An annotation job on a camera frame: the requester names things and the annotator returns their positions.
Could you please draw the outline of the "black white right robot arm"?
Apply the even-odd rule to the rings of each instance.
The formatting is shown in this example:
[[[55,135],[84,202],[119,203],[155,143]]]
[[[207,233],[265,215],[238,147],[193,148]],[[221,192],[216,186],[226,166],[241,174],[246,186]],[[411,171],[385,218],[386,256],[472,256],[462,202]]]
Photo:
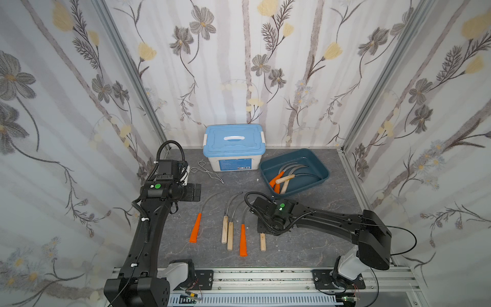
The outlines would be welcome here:
[[[392,256],[404,255],[418,244],[416,235],[406,228],[385,225],[378,215],[370,210],[360,214],[343,214],[308,207],[294,200],[274,200],[256,191],[247,192],[244,202],[266,234],[280,236],[294,227],[308,228],[333,235],[353,244],[353,248],[336,259],[329,274],[331,285],[347,289],[359,281],[362,272],[368,269],[387,271]],[[398,253],[391,251],[391,229],[403,230],[414,239],[414,244]]]

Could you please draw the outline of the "teal plastic storage tray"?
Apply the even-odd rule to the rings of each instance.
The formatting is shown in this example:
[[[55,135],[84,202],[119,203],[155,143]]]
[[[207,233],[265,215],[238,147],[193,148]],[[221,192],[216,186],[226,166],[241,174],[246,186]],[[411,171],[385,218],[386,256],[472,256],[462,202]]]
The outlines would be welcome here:
[[[310,173],[320,176],[322,179],[318,180],[314,177],[297,177],[291,179],[289,182],[289,186],[287,192],[285,194],[276,194],[274,192],[274,188],[271,188],[269,182],[278,174],[280,167],[288,163],[296,163],[297,165],[304,165],[306,168],[301,168],[294,172],[294,174],[298,173]],[[293,168],[285,171],[283,177],[287,176],[289,171]],[[298,194],[307,189],[314,188],[315,186],[321,185],[330,177],[330,171],[326,166],[321,162],[321,160],[314,154],[313,151],[309,149],[300,149],[295,150],[293,152],[289,152],[272,159],[263,161],[259,165],[260,173],[266,182],[267,189],[269,193],[272,194],[273,197],[279,198],[281,196],[287,197],[292,196],[294,194]]]

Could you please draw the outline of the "silver metal tongs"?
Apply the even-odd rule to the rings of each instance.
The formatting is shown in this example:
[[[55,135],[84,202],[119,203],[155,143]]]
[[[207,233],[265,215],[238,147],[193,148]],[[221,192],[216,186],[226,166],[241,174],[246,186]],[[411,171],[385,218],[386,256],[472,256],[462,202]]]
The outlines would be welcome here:
[[[218,180],[221,184],[225,183],[223,179],[216,172],[207,169],[207,163],[204,160],[198,161],[198,165],[191,167],[190,172],[191,173],[202,172],[207,174],[211,179]]]

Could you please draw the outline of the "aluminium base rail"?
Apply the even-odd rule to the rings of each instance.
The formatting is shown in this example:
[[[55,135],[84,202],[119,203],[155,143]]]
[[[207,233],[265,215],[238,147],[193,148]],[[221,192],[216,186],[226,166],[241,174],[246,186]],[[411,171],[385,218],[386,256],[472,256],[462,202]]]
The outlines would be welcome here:
[[[193,288],[166,291],[163,306],[427,306],[407,267],[369,269],[336,286],[328,267],[197,268]]]

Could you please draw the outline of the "white box with blue lid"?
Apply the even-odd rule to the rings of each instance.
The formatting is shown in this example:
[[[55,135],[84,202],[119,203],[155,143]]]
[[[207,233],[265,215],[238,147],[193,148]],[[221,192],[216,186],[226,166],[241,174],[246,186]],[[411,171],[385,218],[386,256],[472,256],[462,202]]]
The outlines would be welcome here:
[[[257,170],[264,153],[261,125],[211,125],[205,131],[203,155],[214,172]]]

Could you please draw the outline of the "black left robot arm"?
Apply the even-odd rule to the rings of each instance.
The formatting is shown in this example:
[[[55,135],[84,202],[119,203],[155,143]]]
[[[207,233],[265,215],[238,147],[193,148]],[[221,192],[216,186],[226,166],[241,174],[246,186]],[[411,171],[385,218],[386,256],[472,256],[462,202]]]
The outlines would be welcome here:
[[[174,260],[158,275],[158,255],[165,222],[178,211],[180,202],[199,202],[201,186],[188,183],[188,163],[162,159],[168,145],[182,146],[177,141],[165,141],[158,149],[153,170],[142,184],[132,207],[139,212],[139,222],[127,258],[116,278],[104,286],[109,306],[167,306],[173,290],[193,286],[196,282],[191,260]]]

